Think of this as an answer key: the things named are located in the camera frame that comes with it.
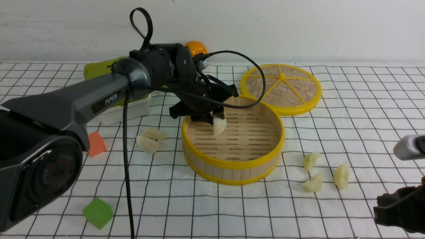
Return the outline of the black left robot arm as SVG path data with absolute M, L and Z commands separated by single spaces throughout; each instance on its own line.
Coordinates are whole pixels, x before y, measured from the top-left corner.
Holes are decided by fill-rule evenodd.
M 111 73 L 42 94 L 12 98 L 1 110 L 1 232 L 64 194 L 90 148 L 86 125 L 125 97 L 141 99 L 166 86 L 179 103 L 170 116 L 212 123 L 218 102 L 238 97 L 234 85 L 201 78 L 182 44 L 147 44 L 111 65 Z

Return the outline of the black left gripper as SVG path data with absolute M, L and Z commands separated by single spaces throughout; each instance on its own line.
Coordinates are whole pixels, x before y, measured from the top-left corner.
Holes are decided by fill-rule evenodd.
M 212 75 L 200 75 L 194 80 L 185 83 L 176 83 L 176 96 L 179 102 L 169 108 L 169 115 L 176 119 L 189 116 L 191 120 L 198 120 L 213 125 L 215 118 L 225 119 L 224 107 L 221 106 L 231 97 L 238 97 L 238 89 L 227 85 Z

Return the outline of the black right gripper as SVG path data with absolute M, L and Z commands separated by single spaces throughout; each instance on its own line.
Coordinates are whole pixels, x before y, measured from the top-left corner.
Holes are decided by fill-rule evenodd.
M 419 186 L 403 187 L 377 197 L 374 221 L 402 228 L 408 233 L 425 233 L 425 179 Z

